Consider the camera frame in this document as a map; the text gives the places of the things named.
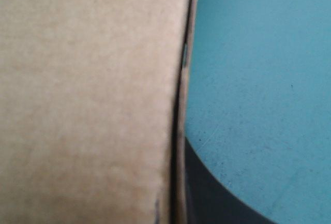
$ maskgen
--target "dark mark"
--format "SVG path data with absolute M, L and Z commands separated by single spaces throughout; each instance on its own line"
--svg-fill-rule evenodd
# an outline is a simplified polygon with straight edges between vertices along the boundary
M 154 224 L 159 224 L 159 223 L 160 223 L 159 199 L 156 199 L 156 202 L 155 202 L 155 220 L 154 220 Z

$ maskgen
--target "scratch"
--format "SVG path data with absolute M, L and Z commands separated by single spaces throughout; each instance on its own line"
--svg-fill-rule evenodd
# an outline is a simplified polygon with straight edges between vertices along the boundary
M 205 146 L 205 144 L 207 144 L 210 140 L 211 140 L 211 138 L 215 135 L 215 133 L 216 133 L 216 131 L 218 130 L 218 128 L 219 128 L 219 126 L 220 126 L 220 124 L 218 124 L 217 126 L 216 126 L 216 128 L 214 129 L 214 131 L 212 132 L 212 134 L 209 136 L 209 138 L 208 139 L 206 139 L 206 141 L 197 149 L 197 152 L 201 149 L 201 148 L 203 148 L 204 146 Z
M 283 196 L 286 194 L 286 192 L 290 189 L 290 187 L 296 183 L 297 179 L 298 179 L 298 175 L 301 172 L 302 168 L 298 168 L 293 174 L 292 176 L 289 178 L 289 180 L 287 181 L 287 183 L 283 186 L 283 188 L 281 189 L 280 193 L 278 194 L 278 196 L 275 198 L 275 200 L 273 201 L 270 209 L 267 211 L 267 216 L 271 216 L 271 214 L 273 213 L 273 211 L 277 208 L 278 204 L 280 203 L 281 199 L 283 198 Z

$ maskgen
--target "brown cardboard surface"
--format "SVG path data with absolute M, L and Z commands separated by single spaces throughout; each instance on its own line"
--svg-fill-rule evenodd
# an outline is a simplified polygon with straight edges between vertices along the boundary
M 0 223 L 168 222 L 187 0 L 0 0 Z

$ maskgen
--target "black curved object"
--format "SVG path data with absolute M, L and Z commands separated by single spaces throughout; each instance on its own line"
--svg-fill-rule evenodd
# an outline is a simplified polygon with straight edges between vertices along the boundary
M 223 187 L 205 167 L 187 139 L 185 166 L 189 224 L 274 224 Z

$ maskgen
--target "blue surface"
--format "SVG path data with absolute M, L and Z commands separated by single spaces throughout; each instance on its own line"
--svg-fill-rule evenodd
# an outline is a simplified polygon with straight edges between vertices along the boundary
M 278 223 L 331 223 L 331 0 L 199 0 L 186 133 Z

